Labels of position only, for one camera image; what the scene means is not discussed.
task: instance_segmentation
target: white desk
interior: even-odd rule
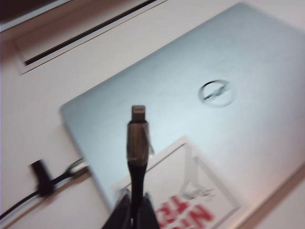
[[[168,0],[23,75],[17,71],[13,52],[4,43],[1,57],[2,211],[34,191],[36,180],[28,167],[32,162],[43,158],[50,173],[57,176],[79,158],[59,115],[63,103],[236,2]],[[305,31],[304,1],[247,2]],[[26,204],[2,226],[13,221],[9,228],[101,228],[109,212],[91,178],[60,190],[43,202],[36,199]],[[303,182],[258,227],[286,228],[289,220],[294,224],[291,228],[304,225],[305,219],[300,213],[305,208],[304,192]],[[296,206],[301,198],[303,204]],[[296,214],[287,219],[282,217],[286,211]]]

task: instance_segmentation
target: usb cable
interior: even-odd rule
[[[55,192],[56,184],[58,184],[59,182],[67,178],[76,179],[88,172],[88,164],[82,158],[72,163],[63,174],[53,180],[50,179],[46,166],[44,165],[42,160],[34,162],[33,164],[31,164],[31,167],[38,179],[37,191],[29,194],[27,197],[23,198],[18,203],[9,208],[7,211],[5,211],[2,215],[0,215],[0,220],[10,214],[21,204],[25,203],[36,195],[40,195],[40,197],[50,196]]]

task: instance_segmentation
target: black cable clip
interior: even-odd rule
[[[31,164],[33,172],[38,179],[37,191],[41,197],[49,196],[55,191],[55,185],[52,182],[46,166],[42,160]]]

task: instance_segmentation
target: laptop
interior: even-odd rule
[[[109,209],[135,104],[156,153],[187,136],[251,213],[305,161],[305,34],[238,3],[64,104]]]

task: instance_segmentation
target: paper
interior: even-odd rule
[[[149,161],[144,192],[162,229],[219,228],[241,207],[201,155],[182,137]],[[130,189],[130,178],[113,188]]]

